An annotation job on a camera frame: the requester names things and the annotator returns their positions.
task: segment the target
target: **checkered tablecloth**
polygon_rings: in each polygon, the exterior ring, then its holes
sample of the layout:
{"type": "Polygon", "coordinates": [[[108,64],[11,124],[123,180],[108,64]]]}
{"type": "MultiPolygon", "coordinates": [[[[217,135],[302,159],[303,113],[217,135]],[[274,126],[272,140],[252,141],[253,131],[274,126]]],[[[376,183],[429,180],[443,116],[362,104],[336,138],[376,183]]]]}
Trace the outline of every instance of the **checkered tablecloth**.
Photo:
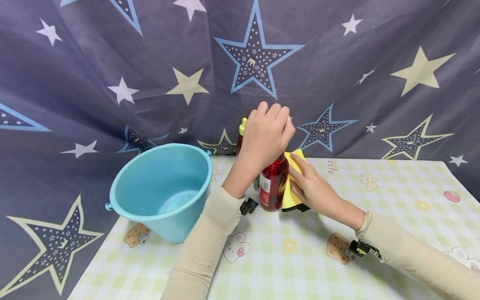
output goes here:
{"type": "MultiPolygon", "coordinates": [[[[213,157],[212,189],[223,182],[233,159],[213,157]]],[[[443,162],[308,161],[343,198],[395,219],[466,267],[480,266],[480,204],[443,162]]],[[[247,196],[257,199],[257,193],[251,187],[247,196]]],[[[181,245],[149,234],[144,244],[131,248],[123,240],[135,225],[118,220],[70,300],[160,298],[181,245]]],[[[354,232],[314,211],[269,213],[257,207],[241,219],[232,236],[228,242],[235,252],[222,255],[210,300],[436,299],[415,280],[371,255],[359,258],[346,253],[348,259],[342,260],[337,251],[329,254],[330,249],[343,252],[332,246],[335,237],[341,244],[354,239],[354,232]],[[242,256],[235,254],[239,248],[242,256]]]]}

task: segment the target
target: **bear print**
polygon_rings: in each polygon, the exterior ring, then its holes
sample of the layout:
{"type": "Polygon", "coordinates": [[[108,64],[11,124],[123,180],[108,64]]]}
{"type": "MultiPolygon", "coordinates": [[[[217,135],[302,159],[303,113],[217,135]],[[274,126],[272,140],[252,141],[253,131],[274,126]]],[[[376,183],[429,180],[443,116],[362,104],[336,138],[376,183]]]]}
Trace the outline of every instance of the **bear print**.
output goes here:
{"type": "Polygon", "coordinates": [[[381,180],[377,180],[377,178],[368,171],[360,174],[360,183],[365,186],[365,189],[368,192],[371,192],[376,188],[384,187],[384,183],[381,180]]]}
{"type": "Polygon", "coordinates": [[[345,251],[350,247],[350,241],[338,233],[333,233],[327,242],[327,255],[341,264],[347,264],[350,260],[350,251],[345,251]]]}
{"type": "Polygon", "coordinates": [[[133,248],[139,244],[145,245],[145,242],[148,240],[148,235],[150,234],[150,229],[148,229],[142,223],[138,223],[133,226],[132,229],[125,235],[123,242],[127,243],[130,248],[133,248]]]}
{"type": "Polygon", "coordinates": [[[464,266],[471,269],[473,272],[480,274],[480,262],[476,259],[470,258],[467,251],[460,247],[453,247],[452,251],[445,252],[450,257],[455,258],[461,262],[464,266]]]}
{"type": "Polygon", "coordinates": [[[227,238],[222,253],[229,263],[234,263],[249,251],[250,244],[245,242],[245,234],[237,232],[227,238]]]}

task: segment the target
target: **dark blue fabric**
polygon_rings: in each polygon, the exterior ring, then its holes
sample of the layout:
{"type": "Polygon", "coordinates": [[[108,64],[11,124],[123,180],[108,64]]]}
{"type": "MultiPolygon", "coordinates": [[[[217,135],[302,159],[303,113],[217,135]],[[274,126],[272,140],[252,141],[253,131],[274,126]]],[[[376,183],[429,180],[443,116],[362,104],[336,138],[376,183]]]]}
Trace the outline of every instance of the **dark blue fabric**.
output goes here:
{"type": "Polygon", "coordinates": [[[262,100],[291,108],[289,150],[442,160],[480,197],[477,1],[1,5],[2,300],[67,299],[121,167],[171,142],[230,154],[262,100]]]}

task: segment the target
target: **person's left hand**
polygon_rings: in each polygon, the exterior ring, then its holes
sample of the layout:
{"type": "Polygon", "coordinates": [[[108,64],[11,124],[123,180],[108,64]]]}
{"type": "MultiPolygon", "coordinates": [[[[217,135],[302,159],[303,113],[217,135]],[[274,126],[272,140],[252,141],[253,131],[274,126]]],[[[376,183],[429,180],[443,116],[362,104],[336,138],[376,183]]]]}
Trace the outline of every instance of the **person's left hand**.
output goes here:
{"type": "Polygon", "coordinates": [[[285,151],[295,133],[289,114],[290,109],[278,103],[268,109],[268,104],[261,102],[252,110],[240,153],[223,183],[231,196],[242,198],[258,174],[285,151]]]}
{"type": "Polygon", "coordinates": [[[275,103],[268,109],[268,104],[261,102],[248,117],[239,160],[248,157],[245,162],[260,173],[285,151],[294,133],[288,107],[275,103]]]}

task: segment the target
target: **sponge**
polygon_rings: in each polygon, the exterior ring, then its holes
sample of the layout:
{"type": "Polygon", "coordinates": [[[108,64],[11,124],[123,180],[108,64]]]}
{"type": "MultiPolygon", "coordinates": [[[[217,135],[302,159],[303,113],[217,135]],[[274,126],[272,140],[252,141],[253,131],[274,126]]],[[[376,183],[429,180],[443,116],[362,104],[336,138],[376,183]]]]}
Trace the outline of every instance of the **sponge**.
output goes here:
{"type": "MultiPolygon", "coordinates": [[[[305,156],[303,156],[303,152],[301,149],[297,149],[292,152],[296,156],[300,157],[301,159],[305,160],[305,156]]],[[[298,171],[301,174],[300,167],[295,163],[295,161],[290,157],[289,152],[285,152],[285,157],[287,158],[288,161],[288,167],[289,168],[294,168],[296,171],[298,171]]],[[[293,193],[291,185],[290,185],[290,180],[295,181],[290,174],[288,174],[287,177],[287,183],[285,186],[285,193],[283,195],[283,201],[282,201],[282,211],[283,212],[289,212],[292,210],[300,210],[301,212],[307,211],[310,208],[303,204],[300,199],[293,193]]]]}

